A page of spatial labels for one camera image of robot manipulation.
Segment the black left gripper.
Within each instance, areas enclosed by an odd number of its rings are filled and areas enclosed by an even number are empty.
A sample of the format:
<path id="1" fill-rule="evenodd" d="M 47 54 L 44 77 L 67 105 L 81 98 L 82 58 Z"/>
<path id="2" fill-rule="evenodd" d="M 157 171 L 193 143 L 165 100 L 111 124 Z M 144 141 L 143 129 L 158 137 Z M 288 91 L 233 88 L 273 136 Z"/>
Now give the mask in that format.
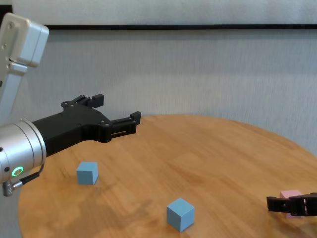
<path id="1" fill-rule="evenodd" d="M 40 132 L 47 157 L 82 141 L 107 143 L 111 139 L 135 134 L 141 122 L 141 112 L 136 111 L 127 118 L 110 121 L 96 108 L 104 105 L 104 95 L 92 97 L 79 95 L 61 103 L 61 113 L 33 122 Z"/>

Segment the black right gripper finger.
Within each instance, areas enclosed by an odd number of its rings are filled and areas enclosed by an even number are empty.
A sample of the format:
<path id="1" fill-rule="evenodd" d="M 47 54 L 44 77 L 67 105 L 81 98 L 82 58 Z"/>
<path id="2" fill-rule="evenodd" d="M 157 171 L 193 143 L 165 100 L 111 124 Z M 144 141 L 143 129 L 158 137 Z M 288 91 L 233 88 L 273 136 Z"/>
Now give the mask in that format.
<path id="1" fill-rule="evenodd" d="M 291 201 L 291 215 L 316 215 L 317 194 L 310 193 L 289 197 Z"/>
<path id="2" fill-rule="evenodd" d="M 267 208 L 271 212 L 288 213 L 291 216 L 305 216 L 306 207 L 302 196 L 289 198 L 267 197 Z"/>

